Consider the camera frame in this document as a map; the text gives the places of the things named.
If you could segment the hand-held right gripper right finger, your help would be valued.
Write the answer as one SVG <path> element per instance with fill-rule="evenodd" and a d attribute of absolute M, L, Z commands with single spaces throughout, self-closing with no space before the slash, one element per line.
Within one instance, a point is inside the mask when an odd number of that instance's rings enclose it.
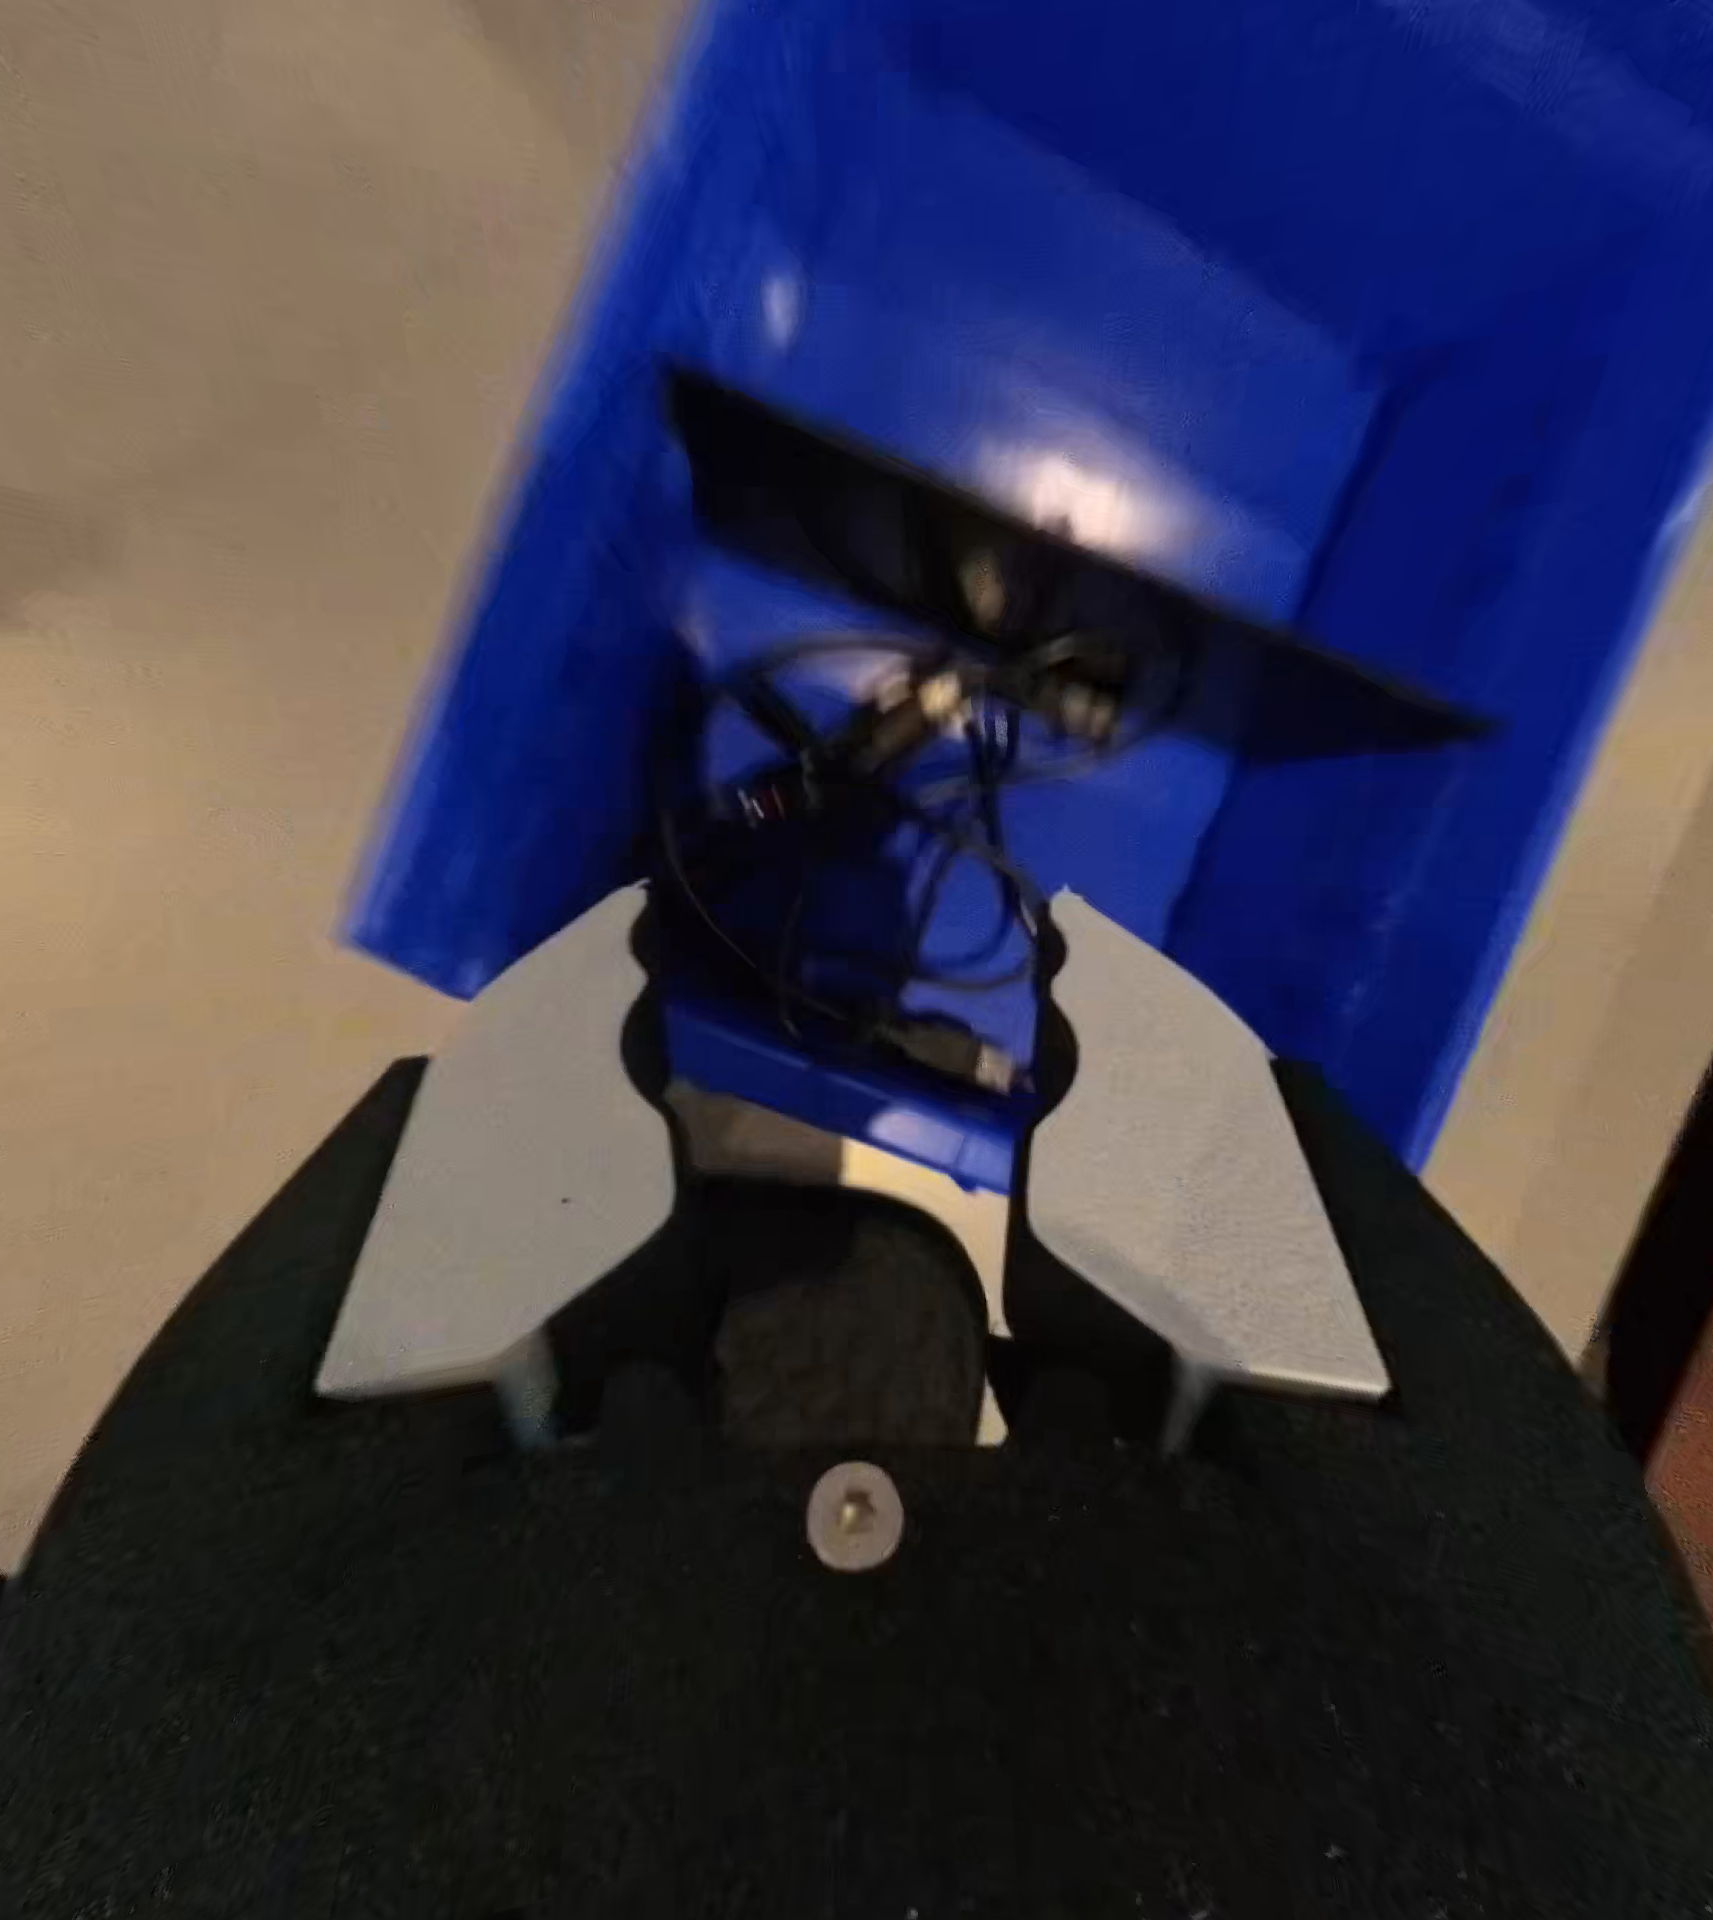
<path fill-rule="evenodd" d="M 1033 1077 L 1001 1277 L 1015 1421 L 1054 1378 L 1150 1453 L 1227 1390 L 1389 1397 L 1273 1052 L 1067 886 L 1043 914 Z"/>

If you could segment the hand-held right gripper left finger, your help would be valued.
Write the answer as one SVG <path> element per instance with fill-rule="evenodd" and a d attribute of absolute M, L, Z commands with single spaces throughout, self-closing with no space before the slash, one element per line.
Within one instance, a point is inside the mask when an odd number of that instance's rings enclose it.
<path fill-rule="evenodd" d="M 556 1318 L 664 1229 L 676 1142 L 623 1042 L 648 1003 L 629 881 L 518 957 L 422 1069 L 316 1364 L 333 1405 L 494 1387 L 525 1446 L 565 1429 Z"/>

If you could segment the blue plastic bin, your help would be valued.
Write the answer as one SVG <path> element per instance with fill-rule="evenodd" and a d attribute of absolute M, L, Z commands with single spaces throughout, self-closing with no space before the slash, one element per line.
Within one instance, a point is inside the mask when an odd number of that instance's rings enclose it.
<path fill-rule="evenodd" d="M 1256 760 L 705 540 L 671 362 L 1496 721 Z M 658 870 L 682 1077 L 1006 1188 L 1061 886 L 1421 1154 L 1713 454 L 1713 3 L 694 3 L 344 938 Z"/>

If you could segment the black bin divider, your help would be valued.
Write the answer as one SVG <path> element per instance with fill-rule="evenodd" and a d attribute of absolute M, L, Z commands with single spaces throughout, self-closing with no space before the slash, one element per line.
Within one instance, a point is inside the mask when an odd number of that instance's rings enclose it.
<path fill-rule="evenodd" d="M 671 362 L 662 401 L 700 534 L 892 628 L 1011 674 L 1089 664 L 1163 728 L 1292 761 L 1484 743 L 1496 721 L 880 448 Z"/>

